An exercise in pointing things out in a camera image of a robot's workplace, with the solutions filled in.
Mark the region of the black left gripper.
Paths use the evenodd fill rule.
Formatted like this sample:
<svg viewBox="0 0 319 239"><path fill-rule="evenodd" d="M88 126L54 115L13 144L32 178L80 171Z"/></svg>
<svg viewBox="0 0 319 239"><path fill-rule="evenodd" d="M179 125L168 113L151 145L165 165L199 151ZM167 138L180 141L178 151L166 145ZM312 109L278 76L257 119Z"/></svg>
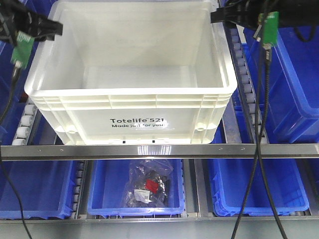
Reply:
<svg viewBox="0 0 319 239"><path fill-rule="evenodd" d="M62 36L63 24L37 14L19 0L0 1L0 40L17 46L19 31L27 33L35 41L54 41Z"/></svg>

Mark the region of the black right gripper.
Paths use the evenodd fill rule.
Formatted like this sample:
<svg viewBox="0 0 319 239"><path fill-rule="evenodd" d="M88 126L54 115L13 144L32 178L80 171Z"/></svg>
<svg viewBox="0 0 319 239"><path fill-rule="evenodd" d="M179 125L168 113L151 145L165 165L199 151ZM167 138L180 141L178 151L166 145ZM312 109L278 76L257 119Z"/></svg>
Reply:
<svg viewBox="0 0 319 239"><path fill-rule="evenodd" d="M231 22L256 29L259 15L279 13L279 28L318 26L319 2L317 0L228 0L224 7L210 13L210 22Z"/></svg>

